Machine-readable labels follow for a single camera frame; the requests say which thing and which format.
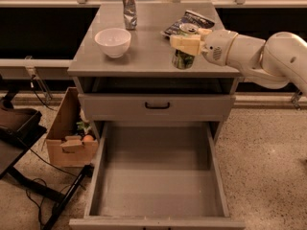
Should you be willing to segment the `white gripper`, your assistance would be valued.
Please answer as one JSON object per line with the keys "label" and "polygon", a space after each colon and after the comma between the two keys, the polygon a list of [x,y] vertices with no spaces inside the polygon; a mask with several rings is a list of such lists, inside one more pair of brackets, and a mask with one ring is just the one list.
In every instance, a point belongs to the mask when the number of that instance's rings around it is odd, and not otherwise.
{"label": "white gripper", "polygon": [[228,30],[212,32],[210,29],[199,28],[198,34],[173,34],[170,44],[188,55],[197,56],[201,53],[208,62],[226,66],[227,55],[237,35],[236,32]]}

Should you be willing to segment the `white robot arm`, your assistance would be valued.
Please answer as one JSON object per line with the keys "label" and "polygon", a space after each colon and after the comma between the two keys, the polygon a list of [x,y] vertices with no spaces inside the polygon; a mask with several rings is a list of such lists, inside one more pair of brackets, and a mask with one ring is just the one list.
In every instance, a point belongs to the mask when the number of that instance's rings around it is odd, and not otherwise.
{"label": "white robot arm", "polygon": [[279,32],[264,40],[229,30],[200,29],[173,34],[173,48],[208,62],[238,70],[246,79],[269,89],[293,83],[307,94],[307,43],[296,34]]}

